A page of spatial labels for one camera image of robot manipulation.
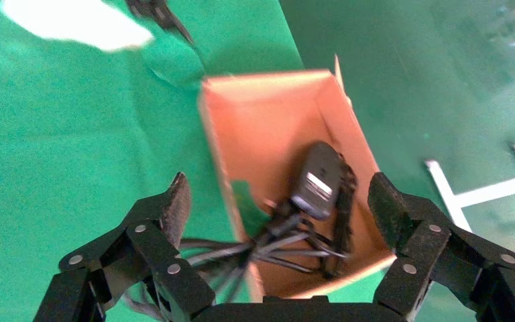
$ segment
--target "bolt head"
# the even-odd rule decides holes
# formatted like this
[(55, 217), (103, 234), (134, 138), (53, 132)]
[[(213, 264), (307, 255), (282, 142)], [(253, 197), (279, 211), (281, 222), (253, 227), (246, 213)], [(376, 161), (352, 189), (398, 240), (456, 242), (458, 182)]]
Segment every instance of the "bolt head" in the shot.
[(431, 231), (435, 231), (436, 233), (440, 233), (441, 232), (441, 227), (439, 227), (438, 225), (429, 225), (429, 229)]
[(84, 256), (82, 256), (82, 255), (74, 255), (74, 256), (70, 257), (70, 259), (68, 260), (68, 264), (75, 265), (75, 264), (78, 264), (79, 262), (82, 262), (83, 259), (84, 259)]
[(416, 268), (416, 266), (413, 266), (412, 264), (404, 264), (404, 271), (408, 274), (416, 274), (417, 268)]
[(178, 264), (172, 264), (167, 268), (167, 273), (174, 275), (180, 272), (180, 266)]
[(515, 258), (512, 257), (511, 255), (502, 254), (502, 255), (500, 255), (500, 257), (502, 258), (503, 261), (505, 261), (507, 263), (515, 264)]
[(135, 227), (135, 232), (136, 233), (142, 233), (145, 230), (147, 230), (147, 227), (145, 227), (145, 225), (138, 225), (137, 227)]

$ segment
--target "green backdrop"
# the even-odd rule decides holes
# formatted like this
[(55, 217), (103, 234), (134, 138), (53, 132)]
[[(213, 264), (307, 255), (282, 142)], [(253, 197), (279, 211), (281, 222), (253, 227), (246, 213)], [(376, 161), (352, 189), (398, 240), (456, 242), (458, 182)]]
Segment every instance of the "green backdrop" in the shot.
[[(302, 63), (275, 0), (170, 5), (198, 53), (154, 23), (142, 22), (153, 44), (105, 53), (43, 40), (0, 11), (0, 321), (32, 320), (59, 259), (115, 227), (178, 171), (192, 185), (185, 234), (232, 238), (196, 80)], [(371, 299), (370, 291), (359, 296)], [(245, 292), (239, 301), (247, 299)], [(107, 314), (149, 321), (121, 303)]]

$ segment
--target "cardboard box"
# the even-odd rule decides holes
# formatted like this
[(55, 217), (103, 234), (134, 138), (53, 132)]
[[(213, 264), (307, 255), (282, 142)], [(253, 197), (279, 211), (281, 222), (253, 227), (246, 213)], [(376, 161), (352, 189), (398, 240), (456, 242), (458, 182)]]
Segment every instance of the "cardboard box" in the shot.
[[(350, 100), (337, 76), (328, 70), (208, 78), (201, 94), (201, 115), (218, 171), (235, 236), (247, 240), (231, 188), (232, 180), (248, 181), (257, 206), (288, 196), (295, 158), (311, 143), (322, 140), (342, 153), (356, 173), (359, 188), (353, 204), (354, 255), (345, 273), (334, 280), (307, 275), (264, 262), (247, 277), (252, 299), (262, 296), (304, 298), (326, 294), (391, 264), (369, 210), (367, 197), (378, 165), (372, 156)], [(332, 221), (315, 222), (331, 236)], [(314, 258), (291, 258), (316, 266)]]

